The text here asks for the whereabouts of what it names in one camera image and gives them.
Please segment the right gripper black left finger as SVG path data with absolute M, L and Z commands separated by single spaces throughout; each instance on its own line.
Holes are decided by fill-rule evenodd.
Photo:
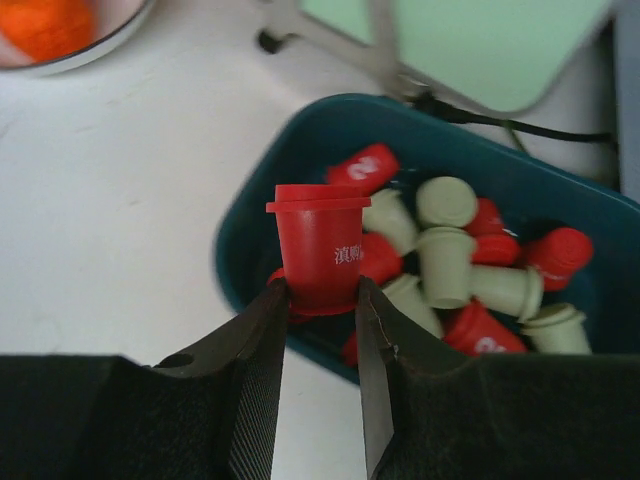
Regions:
M 5 479 L 267 479 L 289 298 L 273 281 L 156 366 L 121 356 L 5 355 Z

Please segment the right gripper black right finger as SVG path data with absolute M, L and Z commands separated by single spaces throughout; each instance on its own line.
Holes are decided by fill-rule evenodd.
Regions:
M 635 479 L 635 355 L 462 354 L 368 278 L 355 311 L 371 479 Z

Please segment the green capsule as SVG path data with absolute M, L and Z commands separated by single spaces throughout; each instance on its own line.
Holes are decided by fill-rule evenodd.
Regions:
M 410 274 L 402 274 L 387 283 L 382 292 L 394 307 L 433 336 L 441 339 L 443 328 L 435 311 L 426 304 L 419 288 L 420 280 Z
M 424 182 L 416 191 L 416 208 L 424 226 L 467 226 L 476 216 L 478 201 L 465 181 L 441 176 Z
M 474 266 L 470 291 L 486 308 L 524 322 L 541 308 L 544 280 L 534 267 Z
M 436 309 L 458 309 L 469 303 L 471 257 L 476 241 L 464 230 L 432 227 L 418 238 L 424 298 Z
M 587 316 L 570 303 L 542 307 L 524 321 L 520 331 L 539 353 L 591 355 L 592 349 L 583 323 Z
M 386 188 L 370 196 L 363 211 L 363 228 L 381 234 L 400 256 L 415 249 L 418 229 L 398 190 Z

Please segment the green capsule bottom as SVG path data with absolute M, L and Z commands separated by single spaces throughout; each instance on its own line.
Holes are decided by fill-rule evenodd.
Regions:
M 486 308 L 524 322 L 541 308 L 544 280 L 534 267 L 474 266 L 470 291 Z

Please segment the red capsule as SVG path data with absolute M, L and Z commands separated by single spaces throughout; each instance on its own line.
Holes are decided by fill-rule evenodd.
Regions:
M 505 233 L 505 225 L 496 204 L 489 198 L 478 197 L 476 214 L 464 230 L 473 237 L 501 235 Z
M 349 368 L 356 368 L 358 365 L 358 342 L 355 331 L 351 333 L 341 349 L 343 363 Z
M 371 195 L 382 189 L 399 170 L 395 154 L 385 144 L 376 143 L 331 166 L 326 179 L 328 184 L 357 187 L 362 194 Z
M 285 270 L 283 267 L 277 268 L 269 277 L 266 283 L 266 287 L 270 292 L 279 291 L 287 292 L 287 283 L 285 277 Z
M 477 300 L 472 300 L 447 320 L 442 340 L 469 356 L 528 351 L 523 341 Z
M 360 274 L 381 286 L 403 272 L 403 258 L 393 245 L 379 233 L 364 233 L 361 243 Z
M 566 288 L 593 255 L 594 246 L 586 234 L 574 228 L 560 227 L 526 244 L 519 264 L 534 267 L 543 278 L 544 290 L 556 292 Z
M 520 245 L 506 234 L 488 234 L 475 238 L 476 249 L 472 255 L 475 265 L 503 266 L 513 265 L 520 255 Z
M 290 305 L 306 316 L 337 315 L 357 303 L 363 210 L 353 186 L 280 184 L 266 211 L 276 218 Z

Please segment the red capsule top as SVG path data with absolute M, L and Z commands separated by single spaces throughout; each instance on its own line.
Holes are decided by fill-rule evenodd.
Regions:
M 280 184 L 266 211 L 276 218 L 290 305 L 306 316 L 337 315 L 357 303 L 363 210 L 353 186 Z

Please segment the teal plastic storage basket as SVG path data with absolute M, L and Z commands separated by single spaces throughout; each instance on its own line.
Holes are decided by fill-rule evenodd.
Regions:
M 639 352 L 639 207 L 628 198 L 400 103 L 363 94 L 316 101 L 284 125 L 225 215 L 214 270 L 230 306 L 244 310 L 281 265 L 273 215 L 265 210 L 279 184 L 316 184 L 331 166 L 381 143 L 396 156 L 391 185 L 408 209 L 418 186 L 453 176 L 491 199 L 522 242 L 568 226 L 585 233 L 595 253 L 569 286 L 546 303 L 585 313 L 593 353 Z

